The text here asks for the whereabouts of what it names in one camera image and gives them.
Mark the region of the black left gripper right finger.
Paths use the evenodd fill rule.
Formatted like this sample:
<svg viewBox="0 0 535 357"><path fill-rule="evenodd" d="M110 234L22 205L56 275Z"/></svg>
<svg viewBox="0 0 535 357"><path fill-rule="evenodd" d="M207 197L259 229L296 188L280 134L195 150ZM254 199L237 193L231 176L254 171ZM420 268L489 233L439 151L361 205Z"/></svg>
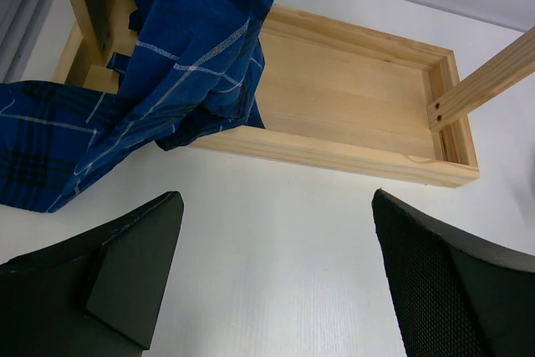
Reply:
<svg viewBox="0 0 535 357"><path fill-rule="evenodd" d="M376 236L409 356L532 356L534 257L378 190Z"/></svg>

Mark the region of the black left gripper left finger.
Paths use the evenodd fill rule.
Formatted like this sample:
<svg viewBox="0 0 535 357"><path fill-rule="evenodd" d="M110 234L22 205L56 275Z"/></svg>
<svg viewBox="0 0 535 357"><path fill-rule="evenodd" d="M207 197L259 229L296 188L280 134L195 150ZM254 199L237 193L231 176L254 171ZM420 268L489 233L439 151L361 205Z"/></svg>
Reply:
<svg viewBox="0 0 535 357"><path fill-rule="evenodd" d="M168 191L113 221L1 266L3 356L148 350L184 204Z"/></svg>

